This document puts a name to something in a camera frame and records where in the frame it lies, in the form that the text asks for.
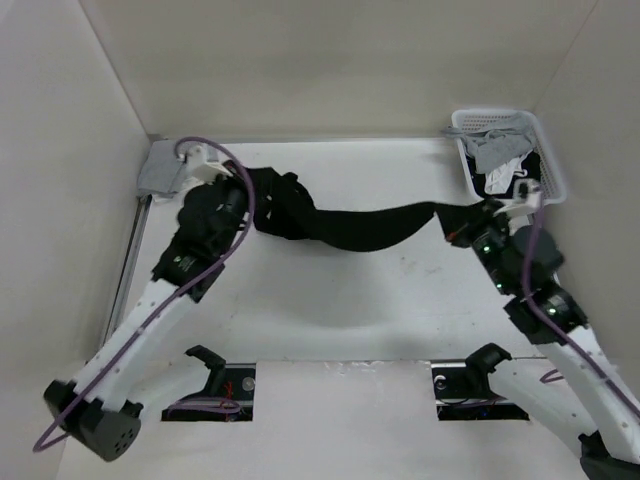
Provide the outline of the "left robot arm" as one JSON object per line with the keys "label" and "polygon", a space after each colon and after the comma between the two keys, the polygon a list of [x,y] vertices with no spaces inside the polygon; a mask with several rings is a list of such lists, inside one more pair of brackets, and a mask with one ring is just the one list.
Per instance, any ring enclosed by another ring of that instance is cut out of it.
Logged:
{"label": "left robot arm", "polygon": [[126,452],[148,409],[130,400],[130,392],[153,350],[202,300],[246,238],[255,203],[247,179],[219,178],[188,191],[178,228],[129,315],[71,380],[45,389],[53,429],[106,462]]}

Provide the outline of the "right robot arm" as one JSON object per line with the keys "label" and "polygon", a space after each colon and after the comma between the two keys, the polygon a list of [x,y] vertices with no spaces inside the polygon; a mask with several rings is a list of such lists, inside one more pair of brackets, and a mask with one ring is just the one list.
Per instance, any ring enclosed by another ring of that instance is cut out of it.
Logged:
{"label": "right robot arm", "polygon": [[466,358],[464,384],[475,395],[490,393],[526,411],[578,457],[588,478],[636,479],[639,401],[602,351],[582,308],[556,281],[564,257],[542,227],[543,214],[540,200],[485,200],[437,210],[446,241],[473,251],[496,289],[510,296],[504,307],[509,320],[571,391],[549,392],[527,379],[494,343]]}

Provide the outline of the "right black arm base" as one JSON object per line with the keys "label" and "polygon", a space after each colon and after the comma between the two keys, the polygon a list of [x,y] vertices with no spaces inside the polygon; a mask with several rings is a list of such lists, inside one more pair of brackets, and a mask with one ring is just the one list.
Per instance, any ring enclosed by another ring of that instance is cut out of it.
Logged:
{"label": "right black arm base", "polygon": [[512,356],[494,343],[462,360],[436,361],[431,374],[439,421],[529,421],[529,415],[489,387],[489,375]]}

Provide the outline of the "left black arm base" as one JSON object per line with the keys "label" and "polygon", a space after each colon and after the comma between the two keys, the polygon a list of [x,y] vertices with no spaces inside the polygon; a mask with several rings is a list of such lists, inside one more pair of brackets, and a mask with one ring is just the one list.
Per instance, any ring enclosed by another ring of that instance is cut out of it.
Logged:
{"label": "left black arm base", "polygon": [[197,345],[185,351],[207,369],[204,386],[162,411],[163,422],[251,422],[256,389],[255,364],[229,364]]}

